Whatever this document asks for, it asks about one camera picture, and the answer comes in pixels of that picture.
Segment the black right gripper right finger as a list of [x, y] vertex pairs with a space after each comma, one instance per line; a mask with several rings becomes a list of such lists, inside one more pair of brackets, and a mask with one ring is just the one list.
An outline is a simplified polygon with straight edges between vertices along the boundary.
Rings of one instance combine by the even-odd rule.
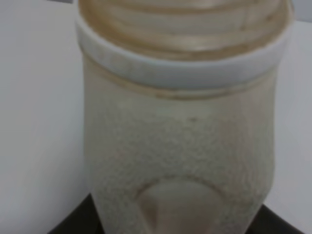
[[282, 219], [266, 205], [262, 205], [246, 234], [304, 234]]

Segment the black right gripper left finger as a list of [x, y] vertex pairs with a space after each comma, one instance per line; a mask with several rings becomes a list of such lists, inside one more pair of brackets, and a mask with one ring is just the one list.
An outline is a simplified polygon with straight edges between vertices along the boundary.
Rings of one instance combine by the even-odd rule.
[[88, 195], [49, 234], [104, 234], [93, 199]]

